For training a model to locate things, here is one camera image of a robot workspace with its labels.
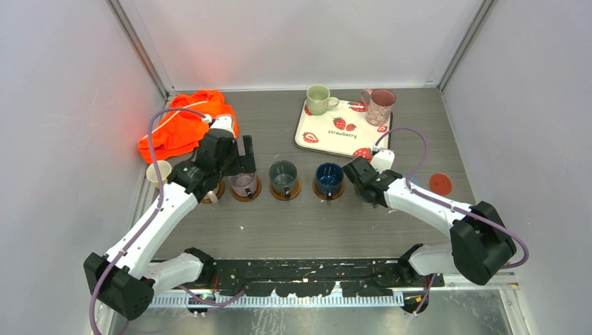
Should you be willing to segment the lilac mug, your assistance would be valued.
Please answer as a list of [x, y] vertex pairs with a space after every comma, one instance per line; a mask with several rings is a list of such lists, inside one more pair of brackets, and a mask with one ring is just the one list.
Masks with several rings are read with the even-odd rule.
[[228, 176], [228, 181], [230, 184], [234, 184], [235, 186], [247, 185], [249, 188], [254, 189], [256, 186], [250, 185], [250, 183], [255, 178], [255, 173], [239, 173], [238, 175]]

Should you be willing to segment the wooden coaster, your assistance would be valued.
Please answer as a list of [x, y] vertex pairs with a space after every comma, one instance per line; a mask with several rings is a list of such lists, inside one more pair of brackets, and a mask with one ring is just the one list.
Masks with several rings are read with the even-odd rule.
[[345, 191], [345, 184], [341, 183], [339, 188], [333, 192], [322, 192], [319, 187], [317, 186], [317, 181], [314, 179], [313, 182], [313, 192], [321, 199], [321, 200], [335, 200], [343, 195]]
[[234, 184], [230, 184], [231, 194], [234, 199], [240, 202], [251, 202], [254, 201], [259, 197], [262, 193], [262, 182], [259, 177], [253, 179], [250, 185], [256, 186], [254, 189], [249, 188], [247, 185], [245, 186], [235, 186]]
[[274, 198], [280, 201], [289, 201], [295, 199], [302, 190], [302, 181], [296, 178], [288, 184], [278, 184], [274, 181], [269, 183], [269, 190]]
[[221, 196], [224, 194], [225, 191], [225, 183], [224, 181], [220, 181], [216, 188], [212, 191], [208, 191], [204, 198], [202, 199], [202, 203], [206, 204], [215, 204], [219, 201]]

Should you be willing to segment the dark green mug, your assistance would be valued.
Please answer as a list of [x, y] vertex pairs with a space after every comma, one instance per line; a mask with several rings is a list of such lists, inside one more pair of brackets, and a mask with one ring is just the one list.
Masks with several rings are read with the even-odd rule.
[[297, 189], [297, 168], [290, 161], [277, 161], [269, 168], [270, 187], [282, 200], [292, 198]]

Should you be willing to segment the white pink-handled mug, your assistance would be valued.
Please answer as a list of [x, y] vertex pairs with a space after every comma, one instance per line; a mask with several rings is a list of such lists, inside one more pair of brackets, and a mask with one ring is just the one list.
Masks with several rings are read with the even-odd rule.
[[206, 193], [206, 195], [204, 196], [202, 201], [204, 203], [217, 203], [219, 201], [219, 197], [218, 197], [219, 188], [220, 188], [220, 184], [217, 184], [213, 190], [208, 191]]

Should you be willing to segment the dark blue mug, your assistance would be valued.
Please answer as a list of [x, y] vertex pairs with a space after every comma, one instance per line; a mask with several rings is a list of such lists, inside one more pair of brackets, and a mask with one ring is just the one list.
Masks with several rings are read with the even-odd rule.
[[333, 192], [343, 183], [344, 173], [336, 163], [322, 163], [317, 167], [314, 179], [322, 192]]

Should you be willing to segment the blue coaster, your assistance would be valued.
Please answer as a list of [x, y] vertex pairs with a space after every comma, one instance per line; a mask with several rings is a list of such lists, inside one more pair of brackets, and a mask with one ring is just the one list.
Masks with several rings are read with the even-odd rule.
[[420, 181], [419, 181], [419, 179], [417, 177], [415, 177], [415, 176], [411, 176], [411, 177], [407, 176], [406, 178], [413, 185], [413, 187], [421, 187], [421, 183], [420, 183]]

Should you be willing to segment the cream yellow mug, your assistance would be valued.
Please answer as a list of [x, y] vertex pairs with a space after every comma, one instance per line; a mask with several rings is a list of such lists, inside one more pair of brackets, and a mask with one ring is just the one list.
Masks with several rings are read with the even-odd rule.
[[158, 178], [161, 178], [162, 184], [167, 183], [167, 177], [172, 172], [172, 166], [169, 162], [159, 160], [156, 164], [150, 164], [145, 172], [147, 180], [155, 187], [159, 188]]

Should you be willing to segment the red coaster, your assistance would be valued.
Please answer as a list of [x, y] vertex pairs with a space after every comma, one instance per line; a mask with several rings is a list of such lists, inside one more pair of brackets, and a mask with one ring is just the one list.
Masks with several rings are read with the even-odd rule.
[[449, 195], [452, 189], [452, 182], [446, 174], [436, 173], [429, 179], [429, 190], [437, 195]]

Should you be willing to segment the pink speckled mug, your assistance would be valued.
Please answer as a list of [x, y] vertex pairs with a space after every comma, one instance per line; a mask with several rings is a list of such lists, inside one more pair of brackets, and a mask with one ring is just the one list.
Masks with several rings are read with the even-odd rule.
[[384, 126], [391, 117], [396, 96], [389, 89], [365, 89], [360, 98], [366, 109], [365, 119], [372, 126]]

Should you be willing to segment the light green mug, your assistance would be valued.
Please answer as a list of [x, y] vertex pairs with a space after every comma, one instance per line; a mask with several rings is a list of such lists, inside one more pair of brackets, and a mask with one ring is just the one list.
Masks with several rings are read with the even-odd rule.
[[331, 91], [324, 85], [315, 84], [306, 90], [306, 108], [313, 116], [320, 116], [337, 107], [338, 98], [331, 95]]

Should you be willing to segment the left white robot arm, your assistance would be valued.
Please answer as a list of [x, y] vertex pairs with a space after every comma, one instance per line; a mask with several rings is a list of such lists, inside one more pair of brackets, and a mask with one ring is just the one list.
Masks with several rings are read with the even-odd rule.
[[127, 320], [139, 318], [152, 299], [179, 285], [210, 286], [216, 265], [210, 255], [188, 248], [153, 265], [151, 260], [180, 220], [202, 202], [224, 177], [255, 172], [253, 139], [243, 138], [244, 154], [227, 130], [211, 128], [191, 160], [176, 164], [159, 195], [133, 228], [104, 255], [91, 253], [83, 267], [96, 298]]

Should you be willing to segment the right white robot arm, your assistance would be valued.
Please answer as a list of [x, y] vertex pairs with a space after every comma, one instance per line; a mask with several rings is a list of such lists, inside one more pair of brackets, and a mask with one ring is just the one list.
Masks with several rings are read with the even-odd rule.
[[406, 285], [417, 285], [432, 274], [461, 274], [471, 283], [485, 285], [517, 252], [510, 231], [487, 202], [449, 200], [398, 172], [379, 172], [360, 157], [343, 171], [363, 201], [410, 214], [447, 237], [447, 243], [437, 246], [416, 244], [399, 258], [399, 277]]

